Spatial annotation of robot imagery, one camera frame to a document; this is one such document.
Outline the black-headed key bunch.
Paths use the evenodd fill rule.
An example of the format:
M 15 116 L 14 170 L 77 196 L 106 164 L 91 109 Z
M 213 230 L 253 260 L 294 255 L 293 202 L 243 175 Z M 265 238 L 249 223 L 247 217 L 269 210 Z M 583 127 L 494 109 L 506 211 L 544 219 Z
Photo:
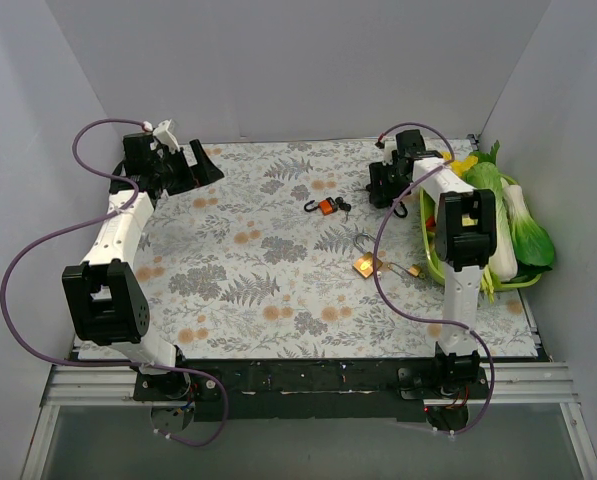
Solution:
M 351 211 L 351 205 L 347 203 L 342 197 L 337 197 L 335 200 L 335 205 L 338 211 L 342 211 L 345 213 L 345 221 L 348 221 L 349 214 Z

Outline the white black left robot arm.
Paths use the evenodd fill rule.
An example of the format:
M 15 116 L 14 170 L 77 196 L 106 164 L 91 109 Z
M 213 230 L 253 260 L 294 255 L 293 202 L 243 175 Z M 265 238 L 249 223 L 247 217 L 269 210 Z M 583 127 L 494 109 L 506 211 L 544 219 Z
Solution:
M 224 176 L 199 140 L 191 140 L 189 147 L 193 164 L 180 145 L 161 134 L 124 136 L 124 158 L 109 188 L 111 217 L 102 223 L 81 263 L 62 274 L 77 337 L 123 354 L 147 387 L 171 400 L 187 395 L 191 377 L 178 367 L 183 360 L 180 349 L 151 327 L 148 301 L 133 263 L 162 195 L 186 193 Z

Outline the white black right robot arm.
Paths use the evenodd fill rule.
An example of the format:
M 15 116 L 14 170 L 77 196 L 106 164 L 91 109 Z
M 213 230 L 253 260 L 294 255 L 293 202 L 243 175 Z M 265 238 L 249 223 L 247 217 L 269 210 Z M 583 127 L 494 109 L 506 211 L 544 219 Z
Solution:
M 435 251 L 444 264 L 444 305 L 442 318 L 427 319 L 407 314 L 387 298 L 379 279 L 378 294 L 393 312 L 408 320 L 439 325 L 435 354 L 421 367 L 405 367 L 398 373 L 399 390 L 405 399 L 420 398 L 427 391 L 442 397 L 466 392 L 472 384 L 484 385 L 480 351 L 491 353 L 475 331 L 478 295 L 484 268 L 496 250 L 495 196 L 489 189 L 477 190 L 461 180 L 450 162 L 429 151 L 412 122 L 395 135 L 392 166 L 409 184 L 400 200 L 415 187 L 432 197 L 438 207 Z

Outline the orange black padlock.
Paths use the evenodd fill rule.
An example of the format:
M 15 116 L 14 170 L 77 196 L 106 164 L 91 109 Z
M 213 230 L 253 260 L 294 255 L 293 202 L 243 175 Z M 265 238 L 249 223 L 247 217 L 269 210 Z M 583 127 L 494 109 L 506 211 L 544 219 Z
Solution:
M 327 216 L 338 211 L 338 204 L 332 197 L 327 197 L 319 202 L 316 202 L 315 200 L 308 201 L 303 209 L 307 213 L 320 211 L 324 216 Z

